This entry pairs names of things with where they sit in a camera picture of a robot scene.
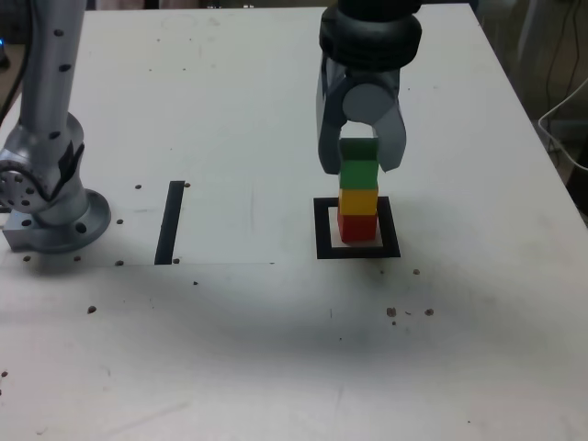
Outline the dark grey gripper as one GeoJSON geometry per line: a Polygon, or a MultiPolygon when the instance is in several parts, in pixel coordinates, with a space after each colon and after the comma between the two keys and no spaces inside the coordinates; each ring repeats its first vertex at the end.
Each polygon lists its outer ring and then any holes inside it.
{"type": "Polygon", "coordinates": [[[339,140],[347,121],[368,125],[378,142],[384,172],[397,169],[406,147],[406,129],[399,100],[400,71],[369,72],[348,68],[322,56],[317,84],[318,155],[327,175],[341,169],[339,140]]]}

